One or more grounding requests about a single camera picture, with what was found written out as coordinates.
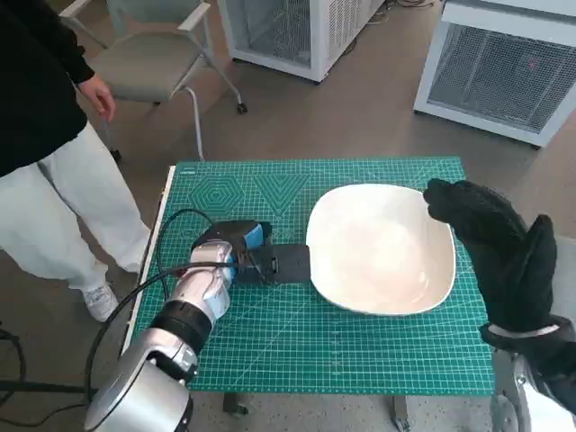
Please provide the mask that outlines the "black gloved right hand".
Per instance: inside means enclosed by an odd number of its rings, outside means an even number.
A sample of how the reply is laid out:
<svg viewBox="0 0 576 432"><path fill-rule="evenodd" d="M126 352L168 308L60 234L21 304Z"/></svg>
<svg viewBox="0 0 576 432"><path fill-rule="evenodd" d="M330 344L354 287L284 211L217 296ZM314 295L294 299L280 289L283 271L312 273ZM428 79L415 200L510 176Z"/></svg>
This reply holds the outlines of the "black gloved right hand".
<svg viewBox="0 0 576 432"><path fill-rule="evenodd" d="M433 178L423 193L428 214L464 245L489 323L512 333L554 324L554 225L539 215L527 226L511 203L485 186Z"/></svg>

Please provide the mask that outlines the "black left hand blue tape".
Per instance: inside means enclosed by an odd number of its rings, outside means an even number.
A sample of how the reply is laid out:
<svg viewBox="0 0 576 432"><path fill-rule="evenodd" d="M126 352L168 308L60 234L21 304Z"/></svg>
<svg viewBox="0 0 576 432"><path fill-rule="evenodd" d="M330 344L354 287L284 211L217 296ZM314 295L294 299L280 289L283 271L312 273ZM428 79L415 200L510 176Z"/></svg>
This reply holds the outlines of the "black left hand blue tape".
<svg viewBox="0 0 576 432"><path fill-rule="evenodd" d="M303 244L273 244L270 222L241 220L247 231L238 255L239 284L303 284L311 279L310 251Z"/></svg>

